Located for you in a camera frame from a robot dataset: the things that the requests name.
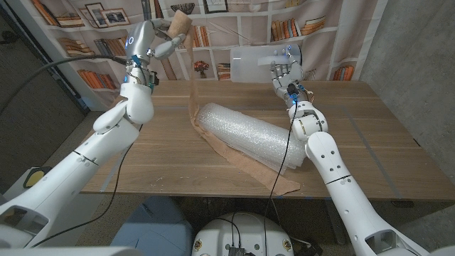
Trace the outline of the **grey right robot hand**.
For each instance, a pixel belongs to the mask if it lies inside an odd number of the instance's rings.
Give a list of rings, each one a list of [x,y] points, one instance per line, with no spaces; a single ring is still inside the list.
[[[305,72],[302,69],[301,49],[298,45],[287,45],[281,51],[275,51],[276,56],[286,58],[285,63],[270,63],[270,73],[275,94],[283,99],[288,108],[296,102],[314,101],[314,93],[307,90],[303,84]]]

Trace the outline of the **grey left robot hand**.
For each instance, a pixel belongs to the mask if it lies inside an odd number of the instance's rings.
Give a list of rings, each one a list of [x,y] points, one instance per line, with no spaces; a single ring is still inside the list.
[[[125,83],[144,85],[151,90],[159,84],[156,72],[148,69],[151,59],[168,58],[187,38],[185,33],[176,36],[166,34],[164,31],[170,25],[170,21],[157,18],[137,23],[129,32],[125,43]]]

